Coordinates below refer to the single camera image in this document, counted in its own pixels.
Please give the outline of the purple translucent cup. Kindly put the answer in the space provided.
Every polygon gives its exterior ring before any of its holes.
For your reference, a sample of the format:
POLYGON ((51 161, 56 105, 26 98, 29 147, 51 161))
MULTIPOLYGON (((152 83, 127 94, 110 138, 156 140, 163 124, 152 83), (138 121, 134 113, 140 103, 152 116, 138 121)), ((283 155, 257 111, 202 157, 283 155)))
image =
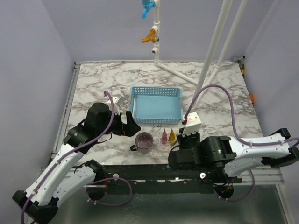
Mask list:
POLYGON ((142 132, 137 134, 135 138, 135 144, 130 147, 130 151, 137 151, 143 154, 147 154, 152 150, 153 145, 153 136, 148 132, 142 132))

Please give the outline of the yellow toothpaste tube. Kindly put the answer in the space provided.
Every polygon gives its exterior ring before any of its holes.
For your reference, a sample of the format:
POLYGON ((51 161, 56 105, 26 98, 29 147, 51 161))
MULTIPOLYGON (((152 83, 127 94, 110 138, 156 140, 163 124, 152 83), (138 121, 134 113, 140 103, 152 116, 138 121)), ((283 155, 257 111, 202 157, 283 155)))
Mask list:
POLYGON ((169 138, 168 138, 168 142, 169 143, 174 143, 176 140, 176 135, 173 131, 173 129, 171 129, 170 133, 169 133, 169 138))

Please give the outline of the blue plastic basket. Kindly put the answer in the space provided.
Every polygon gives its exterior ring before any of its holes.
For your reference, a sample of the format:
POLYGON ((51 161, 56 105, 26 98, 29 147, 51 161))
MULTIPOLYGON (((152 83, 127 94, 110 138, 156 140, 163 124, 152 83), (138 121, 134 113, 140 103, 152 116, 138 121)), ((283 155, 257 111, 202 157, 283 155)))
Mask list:
POLYGON ((183 116, 182 89, 178 87, 132 86, 128 110, 132 112, 133 97, 138 95, 136 117, 139 124, 177 125, 183 116))

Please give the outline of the pink toothpaste tube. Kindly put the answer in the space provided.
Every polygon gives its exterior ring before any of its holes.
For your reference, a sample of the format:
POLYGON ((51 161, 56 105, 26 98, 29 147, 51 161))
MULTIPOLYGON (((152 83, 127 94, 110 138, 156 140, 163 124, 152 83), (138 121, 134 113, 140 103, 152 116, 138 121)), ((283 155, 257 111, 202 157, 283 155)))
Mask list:
POLYGON ((160 142, 162 144, 166 144, 168 142, 168 136, 167 136, 167 132, 166 129, 163 130, 161 138, 160 138, 160 142))

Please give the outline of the clear textured round tray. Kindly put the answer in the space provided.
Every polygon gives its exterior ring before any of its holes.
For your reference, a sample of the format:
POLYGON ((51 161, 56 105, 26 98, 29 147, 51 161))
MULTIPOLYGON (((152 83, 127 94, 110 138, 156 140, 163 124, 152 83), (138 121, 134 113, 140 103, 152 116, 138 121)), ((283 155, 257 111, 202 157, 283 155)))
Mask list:
POLYGON ((177 144, 177 140, 174 141, 161 141, 160 138, 154 139, 154 145, 152 151, 149 153, 155 157, 166 157, 172 147, 177 144))

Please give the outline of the grey toothbrush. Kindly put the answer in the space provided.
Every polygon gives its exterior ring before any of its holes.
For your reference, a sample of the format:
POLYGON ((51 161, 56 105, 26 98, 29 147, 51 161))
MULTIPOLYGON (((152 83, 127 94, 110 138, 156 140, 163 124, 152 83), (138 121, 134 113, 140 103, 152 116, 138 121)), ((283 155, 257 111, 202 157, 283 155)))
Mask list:
POLYGON ((133 97, 133 107, 132 107, 132 116, 133 118, 136 117, 136 104, 137 104, 137 100, 138 100, 138 95, 135 94, 133 97))

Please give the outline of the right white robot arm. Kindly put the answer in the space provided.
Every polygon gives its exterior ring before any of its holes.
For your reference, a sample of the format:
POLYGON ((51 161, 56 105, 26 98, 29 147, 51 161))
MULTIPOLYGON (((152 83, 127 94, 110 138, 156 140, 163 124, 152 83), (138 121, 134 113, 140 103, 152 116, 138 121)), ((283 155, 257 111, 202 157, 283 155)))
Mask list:
POLYGON ((259 166, 281 168, 299 160, 299 150, 287 143, 286 128, 273 135, 256 138, 256 146, 247 146, 232 136, 210 136, 200 140, 200 133, 177 135, 178 145, 168 156, 171 170, 192 170, 210 183, 228 183, 233 178, 259 166))

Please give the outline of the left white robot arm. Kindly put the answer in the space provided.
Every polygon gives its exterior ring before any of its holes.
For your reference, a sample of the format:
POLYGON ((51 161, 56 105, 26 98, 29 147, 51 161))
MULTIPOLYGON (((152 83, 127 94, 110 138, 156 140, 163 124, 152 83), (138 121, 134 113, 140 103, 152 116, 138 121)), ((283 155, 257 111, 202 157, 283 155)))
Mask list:
POLYGON ((39 224, 49 223, 57 214, 62 203, 87 184, 108 184, 112 180, 105 168, 95 160, 83 163, 82 168, 68 179, 65 176, 73 166, 99 143, 105 134, 132 137, 140 131, 130 111, 123 123, 117 106, 112 102, 94 103, 86 118, 70 129, 55 158, 43 173, 26 190, 16 191, 13 200, 21 208, 21 223, 28 215, 39 224))

